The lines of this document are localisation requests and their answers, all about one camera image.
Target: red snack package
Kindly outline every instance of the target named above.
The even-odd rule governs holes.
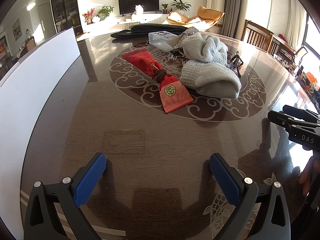
[[[129,52],[122,55],[122,58],[151,77],[154,81],[160,83],[160,98],[166,113],[194,101],[180,81],[175,76],[167,73],[146,49]]]

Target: glass cabinet door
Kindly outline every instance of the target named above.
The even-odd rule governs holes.
[[[68,28],[74,27],[75,34],[82,33],[77,0],[64,0]]]
[[[58,33],[65,30],[67,27],[67,20],[63,7],[63,0],[51,0],[53,19],[57,27]]]

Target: gray ribbon bow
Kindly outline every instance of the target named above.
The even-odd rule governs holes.
[[[197,33],[198,30],[195,27],[190,27],[186,29],[183,33],[181,33],[179,36],[172,38],[169,40],[167,43],[171,46],[174,47],[176,45],[182,46],[182,41],[187,37],[191,36],[195,33]]]

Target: metal screw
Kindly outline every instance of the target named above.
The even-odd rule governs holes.
[[[244,178],[244,182],[247,183],[247,184],[251,184],[252,183],[252,179],[250,178]]]
[[[71,181],[71,178],[69,178],[69,177],[65,177],[65,178],[62,180],[62,182],[63,182],[64,184],[68,184],[70,181]]]
[[[275,187],[281,187],[280,182],[277,182],[277,181],[273,185],[275,185]]]
[[[41,185],[40,181],[36,181],[35,184],[34,184],[35,187],[39,187],[40,185]]]

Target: knitted beanie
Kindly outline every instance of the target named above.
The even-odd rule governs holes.
[[[228,47],[218,37],[209,33],[197,32],[187,37],[182,42],[182,47],[188,59],[227,65]]]
[[[182,68],[180,82],[199,95],[215,98],[237,98],[241,83],[236,74],[219,63],[189,60]]]

